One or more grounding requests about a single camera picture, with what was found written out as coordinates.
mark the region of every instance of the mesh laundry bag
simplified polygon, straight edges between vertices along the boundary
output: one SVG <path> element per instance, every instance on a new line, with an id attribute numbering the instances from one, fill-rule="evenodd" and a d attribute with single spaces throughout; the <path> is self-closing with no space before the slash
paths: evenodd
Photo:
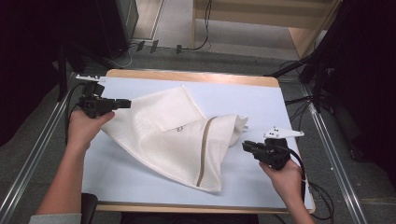
<path id="1" fill-rule="evenodd" d="M 182 86 L 133 99 L 102 130 L 152 170 L 216 192 L 220 164 L 247 121 L 238 115 L 207 119 Z"/>

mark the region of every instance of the wooden table edge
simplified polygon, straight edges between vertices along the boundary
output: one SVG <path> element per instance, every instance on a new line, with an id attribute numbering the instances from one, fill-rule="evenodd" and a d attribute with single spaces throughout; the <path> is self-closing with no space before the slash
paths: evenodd
<path id="1" fill-rule="evenodd" d="M 246 76 L 223 73 L 181 72 L 168 70 L 122 70 L 111 69 L 107 77 L 131 77 L 144 79 L 194 81 L 220 84 L 237 84 L 278 88 L 279 83 L 274 77 Z"/>
<path id="2" fill-rule="evenodd" d="M 138 204 L 138 203 L 101 203 L 96 206 L 97 211 L 110 212 L 159 212 L 159 213 L 222 213 L 222 214 L 287 214 L 286 208 L 243 208 L 227 206 L 186 206 L 174 204 Z M 307 209 L 309 214 L 315 212 Z"/>

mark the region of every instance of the beige zipper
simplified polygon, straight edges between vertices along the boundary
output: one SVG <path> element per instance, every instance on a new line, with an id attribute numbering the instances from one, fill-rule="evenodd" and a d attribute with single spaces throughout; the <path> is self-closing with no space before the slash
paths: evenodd
<path id="1" fill-rule="evenodd" d="M 210 124 L 212 123 L 212 120 L 215 119 L 211 118 L 210 120 L 207 121 L 205 128 L 204 128 L 204 134 L 202 136 L 202 144 L 201 144 L 201 169 L 199 172 L 199 176 L 198 176 L 198 181 L 196 186 L 200 187 L 202 179 L 204 178 L 204 172 L 205 172 L 205 153 L 206 153 L 206 141 L 207 141 L 207 135 L 209 133 L 209 128 L 210 128 Z"/>

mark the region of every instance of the person's left hand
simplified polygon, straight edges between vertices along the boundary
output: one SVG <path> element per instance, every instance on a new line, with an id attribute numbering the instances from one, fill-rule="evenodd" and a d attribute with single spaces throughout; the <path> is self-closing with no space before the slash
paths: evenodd
<path id="1" fill-rule="evenodd" d="M 101 117 L 91 119 L 82 110 L 73 111 L 69 122 L 67 146 L 85 152 L 102 125 L 114 116 L 115 113 L 111 111 Z"/>

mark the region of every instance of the hand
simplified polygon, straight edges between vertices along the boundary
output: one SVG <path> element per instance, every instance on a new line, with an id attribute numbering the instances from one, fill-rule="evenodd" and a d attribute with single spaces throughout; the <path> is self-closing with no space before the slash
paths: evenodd
<path id="1" fill-rule="evenodd" d="M 260 167 L 271 178 L 273 186 L 282 200 L 301 199 L 301 168 L 293 160 L 288 160 L 281 170 L 275 170 L 260 162 Z"/>
<path id="2" fill-rule="evenodd" d="M 115 113 L 111 111 L 99 118 L 91 119 L 82 110 L 73 111 L 70 116 L 67 146 L 85 152 L 102 125 L 114 116 Z"/>

